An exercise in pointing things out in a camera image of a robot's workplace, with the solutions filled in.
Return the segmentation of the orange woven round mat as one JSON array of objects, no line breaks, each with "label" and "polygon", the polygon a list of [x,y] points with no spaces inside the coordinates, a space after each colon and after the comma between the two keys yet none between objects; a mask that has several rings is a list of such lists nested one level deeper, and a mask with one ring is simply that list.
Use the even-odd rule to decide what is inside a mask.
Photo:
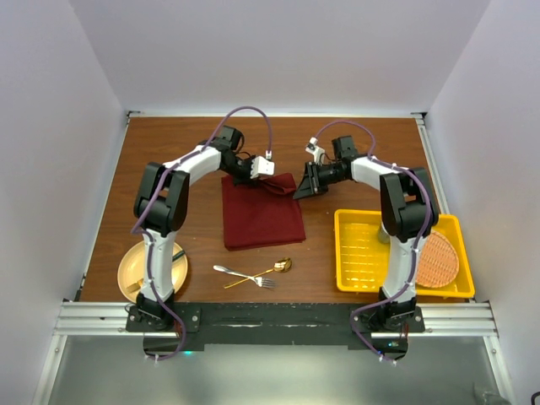
[{"label": "orange woven round mat", "polygon": [[421,252],[416,284],[424,288],[442,288],[454,281],[459,271],[459,258],[450,241],[431,231]]}]

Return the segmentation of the aluminium rail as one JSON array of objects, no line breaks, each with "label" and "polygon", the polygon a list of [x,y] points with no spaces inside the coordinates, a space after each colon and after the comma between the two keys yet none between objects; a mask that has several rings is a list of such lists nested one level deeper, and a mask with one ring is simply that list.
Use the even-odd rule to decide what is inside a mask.
[{"label": "aluminium rail", "polygon": [[440,173],[438,171],[432,145],[430,142],[429,133],[427,130],[427,126],[425,124],[425,117],[427,116],[427,114],[426,113],[412,113],[411,116],[416,121],[418,134],[420,136],[421,143],[423,145],[424,154],[427,159],[427,163],[429,167],[429,172],[431,174],[432,182],[434,184],[435,196],[436,196],[439,209],[443,214],[449,214],[450,210],[448,207],[446,194],[442,186]]},{"label": "aluminium rail", "polygon": [[[61,305],[53,333],[61,336],[120,336],[127,324],[126,305],[120,302],[66,302]],[[497,337],[488,303],[419,305],[425,332],[436,337]]]}]

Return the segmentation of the aluminium front rail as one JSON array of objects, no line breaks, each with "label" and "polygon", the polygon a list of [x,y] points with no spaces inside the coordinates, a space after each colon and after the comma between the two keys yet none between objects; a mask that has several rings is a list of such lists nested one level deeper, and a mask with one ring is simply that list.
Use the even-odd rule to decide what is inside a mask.
[{"label": "aluminium front rail", "polygon": [[[127,324],[126,305],[120,302],[66,302],[61,305],[53,333],[61,336],[120,336]],[[425,332],[436,337],[497,337],[488,303],[419,305]]]}]

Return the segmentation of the cream round plate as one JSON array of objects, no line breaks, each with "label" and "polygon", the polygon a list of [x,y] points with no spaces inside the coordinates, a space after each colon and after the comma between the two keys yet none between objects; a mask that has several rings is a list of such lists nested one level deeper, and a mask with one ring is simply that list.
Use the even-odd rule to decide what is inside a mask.
[{"label": "cream round plate", "polygon": [[[183,250],[178,244],[174,245],[174,255]],[[143,286],[143,268],[144,268],[144,242],[138,242],[122,258],[118,271],[117,283],[121,293],[132,303]],[[183,257],[172,262],[171,280],[174,292],[177,293],[186,280],[188,273],[188,259],[186,253]]]}]

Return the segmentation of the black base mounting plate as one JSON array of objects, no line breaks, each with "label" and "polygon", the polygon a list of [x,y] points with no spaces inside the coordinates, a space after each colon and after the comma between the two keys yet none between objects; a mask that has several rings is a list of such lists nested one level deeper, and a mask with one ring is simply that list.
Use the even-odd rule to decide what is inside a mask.
[{"label": "black base mounting plate", "polygon": [[357,315],[357,305],[284,303],[181,303],[173,309],[184,321],[186,351],[211,344],[315,345],[365,349],[361,334],[378,352],[394,359],[408,351],[408,338],[425,331],[419,307],[412,315],[377,324],[375,312]]}]

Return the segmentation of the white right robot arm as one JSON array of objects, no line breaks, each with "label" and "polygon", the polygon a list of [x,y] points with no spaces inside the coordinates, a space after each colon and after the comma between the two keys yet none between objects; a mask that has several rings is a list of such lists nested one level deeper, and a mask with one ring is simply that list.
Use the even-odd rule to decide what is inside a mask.
[{"label": "white right robot arm", "polygon": [[431,202],[433,193],[423,168],[407,169],[390,164],[374,154],[360,154],[350,136],[332,140],[334,161],[324,164],[325,150],[313,137],[305,151],[313,160],[294,193],[294,199],[322,195],[331,184],[351,180],[371,186],[380,193],[380,233],[388,239],[390,256],[379,301],[360,310],[368,315],[370,329],[396,331],[414,316],[417,305],[416,280],[419,259],[439,214]]}]

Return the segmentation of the silver fork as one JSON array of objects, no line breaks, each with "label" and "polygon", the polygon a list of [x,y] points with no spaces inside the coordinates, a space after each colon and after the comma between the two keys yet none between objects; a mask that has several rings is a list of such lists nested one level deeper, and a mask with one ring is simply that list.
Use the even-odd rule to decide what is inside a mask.
[{"label": "silver fork", "polygon": [[229,274],[229,275],[234,275],[236,277],[247,278],[248,280],[251,280],[253,283],[255,283],[260,288],[274,289],[274,288],[277,287],[277,283],[274,280],[272,280],[270,278],[264,278],[263,276],[248,276],[247,274],[239,273],[239,272],[236,272],[234,270],[231,270],[231,269],[229,269],[227,267],[223,267],[223,266],[220,266],[220,265],[214,265],[213,269],[215,271],[218,271],[218,272],[221,272],[221,273],[226,273],[226,274]]}]

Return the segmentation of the dark red cloth napkin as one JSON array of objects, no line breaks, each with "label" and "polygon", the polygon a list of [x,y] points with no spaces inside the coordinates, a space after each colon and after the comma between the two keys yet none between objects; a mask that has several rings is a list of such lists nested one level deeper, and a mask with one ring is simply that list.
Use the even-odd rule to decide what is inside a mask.
[{"label": "dark red cloth napkin", "polygon": [[296,184],[290,173],[236,184],[221,179],[224,247],[229,251],[281,246],[305,240]]}]

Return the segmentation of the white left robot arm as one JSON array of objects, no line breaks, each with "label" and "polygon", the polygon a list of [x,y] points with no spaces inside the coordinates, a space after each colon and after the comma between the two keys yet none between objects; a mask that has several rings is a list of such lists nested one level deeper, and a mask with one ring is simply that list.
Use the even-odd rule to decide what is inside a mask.
[{"label": "white left robot arm", "polygon": [[218,135],[191,152],[163,164],[146,165],[135,199],[134,234],[143,236],[143,286],[136,298],[137,317],[156,331],[178,320],[173,310],[173,250],[176,234],[185,223],[190,186],[218,170],[239,181],[251,179],[254,158],[239,156],[245,137],[225,126]]}]

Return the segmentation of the aluminium right side rail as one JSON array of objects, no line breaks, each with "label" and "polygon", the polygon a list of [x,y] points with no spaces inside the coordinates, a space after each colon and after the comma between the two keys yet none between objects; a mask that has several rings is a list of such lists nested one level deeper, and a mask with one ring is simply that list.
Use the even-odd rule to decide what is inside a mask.
[{"label": "aluminium right side rail", "polygon": [[443,214],[449,214],[450,210],[448,207],[446,194],[442,186],[440,173],[438,171],[432,145],[430,142],[429,133],[427,130],[427,126],[425,124],[425,117],[427,116],[427,114],[426,113],[412,113],[411,116],[416,121],[418,134],[420,136],[421,143],[423,145],[424,154],[427,159],[427,163],[429,167],[429,172],[431,174],[432,182],[434,184],[435,196],[436,196],[439,209]]}]

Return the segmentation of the gold spoon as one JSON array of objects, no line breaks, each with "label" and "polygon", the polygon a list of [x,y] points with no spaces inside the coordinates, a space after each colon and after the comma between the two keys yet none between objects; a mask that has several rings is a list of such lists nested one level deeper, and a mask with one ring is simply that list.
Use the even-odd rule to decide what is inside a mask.
[{"label": "gold spoon", "polygon": [[[262,277],[269,273],[286,273],[290,270],[292,267],[292,259],[290,257],[284,257],[277,262],[274,263],[272,268],[269,268],[268,270],[265,270],[261,273],[254,274],[254,277]],[[236,285],[242,284],[245,281],[247,281],[247,277],[243,277],[240,281],[228,283],[224,286],[225,289],[230,289],[232,287],[235,287]]]}]

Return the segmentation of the yellow plastic tray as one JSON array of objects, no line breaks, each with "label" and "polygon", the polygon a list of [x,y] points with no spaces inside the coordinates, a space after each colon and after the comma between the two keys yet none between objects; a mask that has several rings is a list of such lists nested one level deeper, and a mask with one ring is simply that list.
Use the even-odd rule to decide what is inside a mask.
[{"label": "yellow plastic tray", "polygon": [[[336,275],[339,290],[376,293],[386,280],[390,247],[378,241],[380,225],[379,211],[339,209],[335,212]],[[416,284],[417,294],[472,298],[475,287],[458,218],[441,214],[432,230],[444,235],[455,248],[459,258],[459,271],[454,281],[442,288],[424,288]]]}]

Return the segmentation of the grey mug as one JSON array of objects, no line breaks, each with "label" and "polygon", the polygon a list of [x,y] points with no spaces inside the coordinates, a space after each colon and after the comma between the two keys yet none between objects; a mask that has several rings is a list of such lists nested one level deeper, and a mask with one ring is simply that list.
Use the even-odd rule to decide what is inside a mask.
[{"label": "grey mug", "polygon": [[377,233],[378,241],[381,244],[389,244],[390,243],[390,236],[387,233],[386,229],[384,228],[383,224],[380,225]]}]

